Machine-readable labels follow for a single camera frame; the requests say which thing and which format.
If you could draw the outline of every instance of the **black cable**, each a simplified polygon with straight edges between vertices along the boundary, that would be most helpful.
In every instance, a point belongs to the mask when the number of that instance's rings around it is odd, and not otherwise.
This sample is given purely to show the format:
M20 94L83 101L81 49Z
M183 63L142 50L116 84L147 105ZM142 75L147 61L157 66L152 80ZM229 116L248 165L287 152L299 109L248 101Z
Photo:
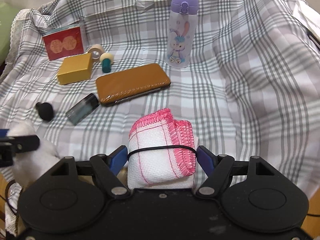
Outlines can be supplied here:
M197 155L197 151L193 149L192 147L185 146L185 145L164 145L164 146L155 146L155 147L147 147L147 148L141 148L136 149L128 154L128 160L130 159L132 154L138 153L138 152L144 152L144 151L152 151L152 150L163 150L163 149L176 149L176 148L183 148L187 149L189 151L192 151L195 155Z
M307 214L307 216L320 218L320 214Z
M318 38L309 29L307 29L307 35L309 39L311 39L311 41L318 48L318 50L320 50L320 41L318 40Z
M9 181L9 183L7 184L7 186L5 187L5 201L6 203L8 204L8 207L10 208L11 212L14 214L14 215L17 215L17 210L9 203L9 197L8 197L8 193L9 193L9 189L10 187L15 184L16 181L13 179L11 181Z

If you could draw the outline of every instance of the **white stuffed toy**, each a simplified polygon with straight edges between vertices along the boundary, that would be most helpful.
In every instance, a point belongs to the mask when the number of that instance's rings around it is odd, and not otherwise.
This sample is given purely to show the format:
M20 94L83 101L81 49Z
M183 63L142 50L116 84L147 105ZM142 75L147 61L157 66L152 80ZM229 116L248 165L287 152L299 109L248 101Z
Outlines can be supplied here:
M10 129L7 136L34 134L36 131L32 122L25 120ZM22 187L30 186L60 160L56 157L55 145L43 138L39 139L40 146L36 151L16 154L13 158L13 176Z

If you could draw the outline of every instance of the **clear plastic bottle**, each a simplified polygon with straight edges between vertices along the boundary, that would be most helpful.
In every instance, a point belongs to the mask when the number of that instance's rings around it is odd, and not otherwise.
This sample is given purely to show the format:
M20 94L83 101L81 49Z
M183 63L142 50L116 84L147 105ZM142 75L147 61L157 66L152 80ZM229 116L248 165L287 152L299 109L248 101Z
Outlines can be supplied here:
M192 42L198 24L198 0L172 0L166 61L169 66L189 65Z

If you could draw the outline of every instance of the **blue gripper pad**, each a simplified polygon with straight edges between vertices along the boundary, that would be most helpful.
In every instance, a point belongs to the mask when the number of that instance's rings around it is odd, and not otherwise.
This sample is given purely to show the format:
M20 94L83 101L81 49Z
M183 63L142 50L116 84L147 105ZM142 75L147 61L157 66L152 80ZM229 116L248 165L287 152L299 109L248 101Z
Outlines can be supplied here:
M128 149L126 146L121 145L113 153L107 156L108 166L114 175L118 175L122 167L128 160Z
M8 129L0 129L0 138L5 137L8 133Z
M210 176L218 165L218 158L206 147L200 145L197 149L197 161L207 176Z

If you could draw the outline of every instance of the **brown phone case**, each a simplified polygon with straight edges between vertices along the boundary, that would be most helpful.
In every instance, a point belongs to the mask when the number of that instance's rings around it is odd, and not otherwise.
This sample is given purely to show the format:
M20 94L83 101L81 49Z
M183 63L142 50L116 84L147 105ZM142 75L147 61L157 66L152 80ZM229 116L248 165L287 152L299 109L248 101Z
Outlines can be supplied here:
M169 87L170 78L158 64L114 72L96 79L101 104L120 103Z

